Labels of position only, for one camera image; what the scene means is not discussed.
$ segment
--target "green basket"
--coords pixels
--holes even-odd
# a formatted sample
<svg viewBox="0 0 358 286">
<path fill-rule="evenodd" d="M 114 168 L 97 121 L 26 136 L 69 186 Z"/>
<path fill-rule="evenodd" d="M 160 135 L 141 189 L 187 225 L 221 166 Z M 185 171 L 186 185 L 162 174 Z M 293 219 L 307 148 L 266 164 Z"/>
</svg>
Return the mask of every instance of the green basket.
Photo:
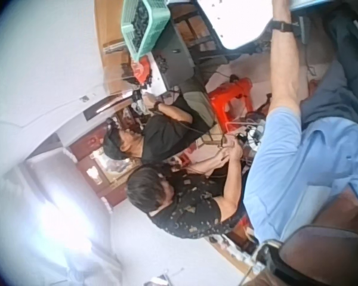
<svg viewBox="0 0 358 286">
<path fill-rule="evenodd" d="M 135 17 L 139 0 L 124 0 L 124 7 L 122 9 L 121 31 L 134 61 L 139 61 L 142 56 L 146 55 L 154 48 L 157 39 L 161 35 L 171 16 L 164 0 L 142 1 L 149 13 L 149 23 L 138 50 L 132 42 L 134 38 L 134 26 L 131 22 Z"/>
</svg>

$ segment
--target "man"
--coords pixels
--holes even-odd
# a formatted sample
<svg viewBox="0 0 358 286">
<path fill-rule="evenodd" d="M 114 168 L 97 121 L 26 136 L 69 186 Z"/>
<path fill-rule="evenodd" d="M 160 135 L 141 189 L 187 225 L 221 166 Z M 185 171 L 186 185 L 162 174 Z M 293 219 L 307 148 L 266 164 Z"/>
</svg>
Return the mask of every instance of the man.
<svg viewBox="0 0 358 286">
<path fill-rule="evenodd" d="M 142 165 L 128 178 L 127 197 L 157 227 L 176 237 L 228 233 L 245 214 L 239 203 L 247 176 L 241 175 L 242 155 L 235 139 L 230 150 L 176 172 L 169 166 Z M 215 169 L 227 161 L 227 174 L 220 176 Z"/>
<path fill-rule="evenodd" d="M 289 0 L 273 0 L 273 18 L 291 23 Z M 327 27 L 339 62 L 301 110 L 295 38 L 292 32 L 273 31 L 273 100 L 244 196 L 260 242 L 284 241 L 348 185 L 358 198 L 358 40 L 352 25 L 342 10 L 332 13 Z M 340 71 L 347 83 L 332 80 Z"/>
<path fill-rule="evenodd" d="M 351 189 L 346 189 L 312 225 L 318 229 L 310 228 L 303 234 L 299 231 L 284 243 L 279 250 L 280 259 L 298 273 L 324 285 L 358 286 L 358 237 L 350 235 L 358 235 L 358 199 Z M 286 279 L 280 277 L 267 268 L 245 285 L 288 286 Z"/>
<path fill-rule="evenodd" d="M 144 94 L 143 102 L 156 114 L 142 134 L 113 126 L 104 137 L 104 153 L 114 160 L 141 158 L 143 163 L 161 162 L 178 154 L 214 125 L 207 94 L 194 78 L 180 85 L 181 94 L 172 105 Z"/>
</svg>

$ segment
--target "black t-shirt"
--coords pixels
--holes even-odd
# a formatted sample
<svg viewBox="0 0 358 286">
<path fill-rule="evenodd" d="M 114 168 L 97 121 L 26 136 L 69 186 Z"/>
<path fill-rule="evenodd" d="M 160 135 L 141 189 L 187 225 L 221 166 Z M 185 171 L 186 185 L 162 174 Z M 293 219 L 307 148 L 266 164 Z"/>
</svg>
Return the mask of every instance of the black t-shirt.
<svg viewBox="0 0 358 286">
<path fill-rule="evenodd" d="M 210 127 L 199 113 L 189 107 L 182 95 L 172 105 L 191 114 L 192 124 L 178 122 L 162 114 L 151 117 L 143 129 L 144 142 L 141 158 L 143 163 L 168 159 L 186 149 L 209 131 Z"/>
<path fill-rule="evenodd" d="M 175 172 L 167 180 L 174 187 L 173 202 L 150 219 L 169 234 L 191 239 L 226 234 L 245 214 L 241 203 L 232 217 L 220 222 L 220 208 L 213 198 L 223 194 L 225 180 L 215 182 L 204 175 L 187 174 L 185 171 Z"/>
</svg>

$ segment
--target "light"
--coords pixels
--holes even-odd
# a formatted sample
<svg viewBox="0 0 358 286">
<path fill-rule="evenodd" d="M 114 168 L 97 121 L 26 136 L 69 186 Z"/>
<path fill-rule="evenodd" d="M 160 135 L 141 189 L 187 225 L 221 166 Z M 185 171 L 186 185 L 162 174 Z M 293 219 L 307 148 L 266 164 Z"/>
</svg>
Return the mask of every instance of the light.
<svg viewBox="0 0 358 286">
<path fill-rule="evenodd" d="M 52 204 L 41 210 L 41 223 L 44 235 L 65 248 L 80 253 L 91 251 L 91 242 L 85 235 L 82 224 L 66 215 Z"/>
</svg>

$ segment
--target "red plastic stool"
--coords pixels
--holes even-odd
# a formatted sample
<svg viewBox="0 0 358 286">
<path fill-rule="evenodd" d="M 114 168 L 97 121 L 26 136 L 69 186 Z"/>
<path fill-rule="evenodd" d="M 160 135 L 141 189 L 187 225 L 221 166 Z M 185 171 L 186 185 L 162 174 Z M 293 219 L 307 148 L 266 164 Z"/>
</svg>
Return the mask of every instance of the red plastic stool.
<svg viewBox="0 0 358 286">
<path fill-rule="evenodd" d="M 253 111 L 251 88 L 251 80 L 244 78 L 235 80 L 234 82 L 226 82 L 208 94 L 223 132 L 228 131 L 226 123 L 231 122 L 234 119 L 228 112 L 226 112 L 226 104 L 230 104 L 230 101 L 233 98 L 240 99 L 247 112 Z"/>
</svg>

